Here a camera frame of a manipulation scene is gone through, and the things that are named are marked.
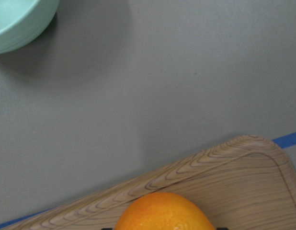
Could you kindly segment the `orange fruit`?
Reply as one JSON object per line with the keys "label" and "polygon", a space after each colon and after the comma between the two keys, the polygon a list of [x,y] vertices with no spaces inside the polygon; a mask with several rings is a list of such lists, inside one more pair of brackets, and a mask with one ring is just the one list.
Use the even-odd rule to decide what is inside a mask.
{"label": "orange fruit", "polygon": [[214,230],[193,202],[169,192],[156,192],[133,201],[117,221],[115,230]]}

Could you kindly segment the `green bowl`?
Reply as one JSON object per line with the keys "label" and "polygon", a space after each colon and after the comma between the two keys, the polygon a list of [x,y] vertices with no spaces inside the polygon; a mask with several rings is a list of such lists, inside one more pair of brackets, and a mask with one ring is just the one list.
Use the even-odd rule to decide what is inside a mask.
{"label": "green bowl", "polygon": [[36,39],[50,24],[58,0],[0,0],[0,54]]}

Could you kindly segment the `wooden cutting board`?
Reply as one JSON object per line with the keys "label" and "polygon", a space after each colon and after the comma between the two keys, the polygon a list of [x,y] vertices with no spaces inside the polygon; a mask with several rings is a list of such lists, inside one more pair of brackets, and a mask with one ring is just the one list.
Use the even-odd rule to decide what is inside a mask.
{"label": "wooden cutting board", "polygon": [[77,201],[9,223],[9,230],[113,228],[137,198],[156,191],[186,197],[217,228],[296,230],[296,173],[287,137],[244,135]]}

